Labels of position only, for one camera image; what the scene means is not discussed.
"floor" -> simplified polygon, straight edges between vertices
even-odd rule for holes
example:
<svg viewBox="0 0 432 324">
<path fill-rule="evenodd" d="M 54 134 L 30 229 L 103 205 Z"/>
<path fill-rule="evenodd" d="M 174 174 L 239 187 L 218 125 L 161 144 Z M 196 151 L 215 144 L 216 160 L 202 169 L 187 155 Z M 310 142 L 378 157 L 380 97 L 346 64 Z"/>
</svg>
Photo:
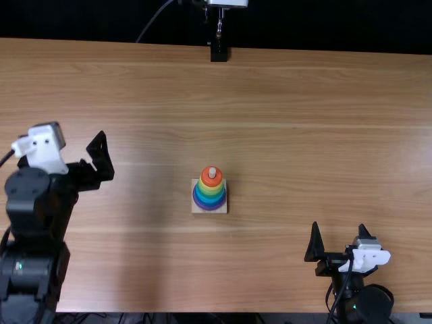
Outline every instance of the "floor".
<svg viewBox="0 0 432 324">
<path fill-rule="evenodd" d="M 89 315 L 58 314 L 54 324 L 177 324 L 177 321 L 168 313 L 91 313 Z M 324 324 L 327 318 L 323 313 L 261 313 L 261 324 Z M 432 319 L 421 319 L 418 313 L 393 314 L 395 324 L 432 324 Z"/>
</svg>

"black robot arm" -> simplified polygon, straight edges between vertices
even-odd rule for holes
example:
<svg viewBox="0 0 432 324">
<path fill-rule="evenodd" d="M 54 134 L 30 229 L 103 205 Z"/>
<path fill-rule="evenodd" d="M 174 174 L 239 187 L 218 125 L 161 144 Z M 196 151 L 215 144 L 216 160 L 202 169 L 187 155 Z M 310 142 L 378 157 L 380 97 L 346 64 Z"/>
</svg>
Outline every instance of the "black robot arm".
<svg viewBox="0 0 432 324">
<path fill-rule="evenodd" d="M 365 286 L 363 282 L 364 277 L 378 270 L 377 264 L 386 264 L 389 258 L 388 251 L 381 248 L 378 239 L 363 224 L 358 226 L 358 236 L 352 245 L 346 246 L 345 252 L 325 252 L 318 224 L 313 223 L 304 261 L 318 262 L 316 276 L 331 277 L 326 303 L 331 289 L 335 302 L 329 310 L 327 324 L 336 318 L 339 324 L 389 323 L 393 294 L 383 286 Z"/>
<path fill-rule="evenodd" d="M 60 132 L 58 123 L 42 127 Z M 6 181 L 11 227 L 0 243 L 2 323 L 50 323 L 54 318 L 70 258 L 63 238 L 78 193 L 97 190 L 102 181 L 114 177 L 104 132 L 97 134 L 87 152 L 96 169 L 81 160 L 67 164 L 63 174 L 51 173 L 51 166 L 42 163 L 33 167 L 24 156 L 19 170 Z M 38 165 L 34 156 L 31 159 Z M 8 241 L 10 232 L 14 241 Z"/>
</svg>

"red ring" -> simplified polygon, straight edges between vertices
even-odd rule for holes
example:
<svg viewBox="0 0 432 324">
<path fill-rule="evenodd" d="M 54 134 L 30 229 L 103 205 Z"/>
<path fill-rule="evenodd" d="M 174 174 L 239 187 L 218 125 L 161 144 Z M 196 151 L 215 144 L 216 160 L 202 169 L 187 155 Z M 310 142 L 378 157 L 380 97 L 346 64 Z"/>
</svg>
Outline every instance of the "red ring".
<svg viewBox="0 0 432 324">
<path fill-rule="evenodd" d="M 219 185 L 222 182 L 222 171 L 219 170 L 217 167 L 214 167 L 216 169 L 216 176 L 212 179 L 209 177 L 209 171 L 210 171 L 211 167 L 206 167 L 202 172 L 201 172 L 201 180 L 203 182 L 203 184 L 205 184 L 206 186 L 209 187 L 216 187 L 217 185 Z"/>
</svg>

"cable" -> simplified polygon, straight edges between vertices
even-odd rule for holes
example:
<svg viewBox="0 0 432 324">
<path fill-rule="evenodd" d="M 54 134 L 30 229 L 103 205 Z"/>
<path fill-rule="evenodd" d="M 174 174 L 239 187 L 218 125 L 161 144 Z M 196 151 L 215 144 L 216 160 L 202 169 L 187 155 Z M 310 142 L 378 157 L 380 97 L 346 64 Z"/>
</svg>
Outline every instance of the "cable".
<svg viewBox="0 0 432 324">
<path fill-rule="evenodd" d="M 329 310 L 329 313 L 330 313 L 329 297 L 330 297 L 332 289 L 333 289 L 333 282 L 330 284 L 329 289 L 327 290 L 327 293 L 325 294 L 325 306 L 327 306 L 327 309 Z M 336 315 L 333 315 L 333 317 L 331 318 L 331 320 L 333 321 L 334 324 L 338 324 L 338 322 L 336 322 L 335 319 L 338 319 L 338 318 L 336 317 Z"/>
<path fill-rule="evenodd" d="M 155 21 L 155 19 L 157 18 L 157 16 L 173 1 L 174 0 L 168 0 L 167 2 L 165 2 L 162 5 L 162 7 L 159 8 L 158 11 L 156 11 L 156 13 L 154 14 L 154 16 L 147 23 L 147 25 L 142 29 L 142 32 L 141 32 L 140 36 L 138 36 L 138 38 L 135 40 L 135 43 L 139 43 L 141 41 L 142 36 L 145 34 L 145 32 L 147 31 L 147 29 L 149 29 L 150 25 Z"/>
<path fill-rule="evenodd" d="M 123 316 L 124 316 L 124 313 L 121 314 L 118 324 L 120 324 L 122 322 Z"/>
<path fill-rule="evenodd" d="M 1 160 L 0 160 L 0 167 L 5 164 L 5 162 L 7 160 L 9 160 L 9 158 L 14 155 L 15 151 L 14 150 L 10 150 Z"/>
<path fill-rule="evenodd" d="M 257 313 L 257 314 L 256 314 L 256 317 L 258 317 L 259 321 L 260 321 L 262 324 L 265 324 L 265 321 L 264 321 L 264 319 L 263 319 L 263 317 L 261 316 L 260 313 Z"/>
<path fill-rule="evenodd" d="M 333 303 L 333 306 L 331 307 L 329 316 L 327 317 L 325 324 L 330 324 L 330 321 L 333 319 L 333 314 L 335 313 L 335 309 L 339 304 L 340 298 L 342 297 L 342 293 L 345 291 L 346 286 L 348 285 L 348 281 L 351 278 L 352 266 L 354 265 L 354 257 L 352 255 L 352 251 L 351 251 L 350 256 L 349 256 L 349 262 L 350 262 L 350 265 L 348 266 L 348 273 L 345 277 L 345 280 L 342 284 L 342 287 L 340 288 L 339 293 L 336 296 L 335 302 Z"/>
</svg>

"wood grain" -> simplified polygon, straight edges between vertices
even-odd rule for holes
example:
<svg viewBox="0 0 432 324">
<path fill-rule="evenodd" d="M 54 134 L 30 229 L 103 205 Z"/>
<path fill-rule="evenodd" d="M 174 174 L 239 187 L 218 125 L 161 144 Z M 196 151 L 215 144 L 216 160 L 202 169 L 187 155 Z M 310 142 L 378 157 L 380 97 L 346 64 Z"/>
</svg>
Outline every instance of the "wood grain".
<svg viewBox="0 0 432 324">
<path fill-rule="evenodd" d="M 115 179 L 85 192 L 59 311 L 323 312 L 313 221 L 340 251 L 364 223 L 390 250 L 368 278 L 431 311 L 432 57 L 0 40 L 0 147 L 58 120 L 68 162 L 107 133 Z M 14 170 L 0 172 L 4 183 Z M 229 214 L 190 214 L 214 164 Z M 0 227 L 9 221 L 0 195 Z"/>
</svg>

